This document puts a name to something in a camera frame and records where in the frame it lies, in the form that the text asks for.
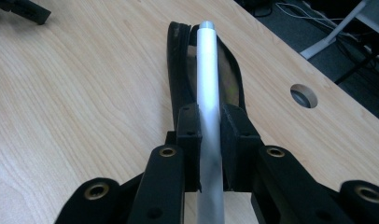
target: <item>black plastic part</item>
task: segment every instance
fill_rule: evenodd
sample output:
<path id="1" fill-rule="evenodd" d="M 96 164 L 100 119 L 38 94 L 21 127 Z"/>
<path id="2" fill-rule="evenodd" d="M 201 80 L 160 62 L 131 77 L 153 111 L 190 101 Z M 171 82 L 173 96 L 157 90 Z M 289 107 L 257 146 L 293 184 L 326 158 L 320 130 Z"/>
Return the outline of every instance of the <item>black plastic part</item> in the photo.
<path id="1" fill-rule="evenodd" d="M 127 223 L 182 223 L 183 209 L 183 150 L 173 145 L 156 147 L 151 152 Z"/>
<path id="2" fill-rule="evenodd" d="M 197 104 L 180 108 L 176 144 L 184 150 L 186 192 L 196 192 L 200 184 L 201 122 Z"/>
<path id="3" fill-rule="evenodd" d="M 379 187 L 362 180 L 341 185 L 338 201 L 356 223 L 379 224 Z"/>
<path id="4" fill-rule="evenodd" d="M 246 113 L 245 91 L 239 64 L 219 36 L 217 36 L 217 43 L 220 107 L 224 104 L 237 105 Z"/>
<path id="5" fill-rule="evenodd" d="M 11 11 L 39 25 L 45 23 L 50 11 L 28 0 L 0 0 L 0 8 Z"/>
<path id="6" fill-rule="evenodd" d="M 236 105 L 221 108 L 221 154 L 228 188 L 251 192 L 252 167 L 257 150 L 263 146 L 260 135 L 246 112 Z"/>
<path id="7" fill-rule="evenodd" d="M 280 213 L 268 190 L 261 184 L 256 192 L 251 194 L 251 205 L 259 224 L 277 224 L 280 222 Z"/>
<path id="8" fill-rule="evenodd" d="M 67 201 L 55 223 L 125 223 L 141 177 L 138 175 L 122 186 L 107 178 L 95 178 L 84 183 Z M 106 195 L 96 200 L 87 199 L 87 189 L 100 184 L 108 186 Z"/>
<path id="9" fill-rule="evenodd" d="M 263 212 L 270 214 L 257 214 L 257 217 L 280 216 L 278 222 L 267 219 L 266 223 L 353 223 L 287 150 L 262 147 L 257 155 L 255 172 L 259 178 L 253 178 L 254 186 L 263 184 L 267 190 L 257 192 L 255 188 L 255 198 L 268 193 L 277 208 L 265 209 Z"/>
<path id="10" fill-rule="evenodd" d="M 167 132 L 166 138 L 165 138 L 165 145 L 177 145 L 176 138 L 177 138 L 176 131 Z"/>
<path id="11" fill-rule="evenodd" d="M 190 30 L 189 34 L 189 45 L 196 47 L 198 45 L 198 30 L 199 30 L 199 25 L 194 25 L 192 29 Z"/>
<path id="12" fill-rule="evenodd" d="M 179 109 L 196 103 L 196 95 L 192 92 L 187 74 L 189 38 L 190 26 L 173 21 L 170 23 L 167 34 L 167 66 L 175 130 Z"/>

